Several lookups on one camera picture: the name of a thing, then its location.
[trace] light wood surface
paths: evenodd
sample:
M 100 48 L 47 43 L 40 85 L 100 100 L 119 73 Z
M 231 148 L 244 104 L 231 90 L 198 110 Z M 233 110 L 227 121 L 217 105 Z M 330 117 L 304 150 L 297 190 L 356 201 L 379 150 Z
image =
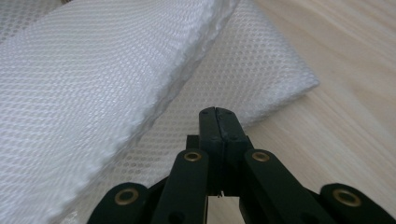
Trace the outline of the light wood surface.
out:
M 396 1 L 256 0 L 320 86 L 248 130 L 307 188 L 355 187 L 396 217 Z M 209 224 L 244 223 L 209 199 Z

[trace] white mesh fabric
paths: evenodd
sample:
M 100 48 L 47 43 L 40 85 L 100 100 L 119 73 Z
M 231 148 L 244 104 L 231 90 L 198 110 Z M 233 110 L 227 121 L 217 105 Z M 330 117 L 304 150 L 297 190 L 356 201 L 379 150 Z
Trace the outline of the white mesh fabric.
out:
M 57 0 L 1 0 L 0 44 L 61 5 Z
M 233 0 L 73 1 L 0 45 L 0 223 L 45 223 L 164 111 Z
M 247 127 L 317 85 L 254 2 L 242 0 L 192 78 L 138 145 L 126 143 L 111 166 L 54 223 L 85 223 L 116 185 L 136 182 L 149 187 L 167 176 L 187 134 L 197 134 L 202 109 L 231 109 Z

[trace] folded fabric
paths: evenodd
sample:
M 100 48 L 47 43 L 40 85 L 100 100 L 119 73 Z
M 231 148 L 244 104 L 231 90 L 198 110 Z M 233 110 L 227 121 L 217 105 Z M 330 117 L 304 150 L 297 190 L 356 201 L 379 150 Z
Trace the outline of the folded fabric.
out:
M 0 45 L 0 222 L 45 223 L 165 110 L 234 0 L 88 0 Z

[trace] brass screw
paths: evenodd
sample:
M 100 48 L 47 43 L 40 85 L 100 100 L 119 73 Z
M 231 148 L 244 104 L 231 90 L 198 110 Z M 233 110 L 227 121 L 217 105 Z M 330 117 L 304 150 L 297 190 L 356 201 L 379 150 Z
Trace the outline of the brass screw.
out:
M 189 152 L 184 155 L 184 160 L 186 161 L 198 161 L 201 158 L 202 156 L 198 152 Z
M 361 206 L 361 199 L 354 193 L 346 189 L 335 189 L 332 196 L 340 203 L 350 207 Z
M 134 201 L 136 201 L 138 197 L 139 197 L 139 192 L 136 189 L 128 188 L 128 189 L 120 190 L 116 194 L 114 201 L 118 205 L 127 205 L 130 203 L 134 203 Z
M 263 152 L 255 152 L 251 155 L 251 157 L 253 157 L 253 159 L 256 161 L 269 161 L 270 160 L 270 156 L 268 156 L 267 154 L 265 154 Z

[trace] wood grain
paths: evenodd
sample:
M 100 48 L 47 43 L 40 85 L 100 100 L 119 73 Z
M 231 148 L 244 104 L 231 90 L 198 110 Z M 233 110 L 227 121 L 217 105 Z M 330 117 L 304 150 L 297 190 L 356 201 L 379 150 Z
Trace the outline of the wood grain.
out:
M 313 191 L 363 191 L 396 217 L 396 1 L 256 0 L 321 84 L 248 130 Z M 210 199 L 208 223 L 244 223 Z

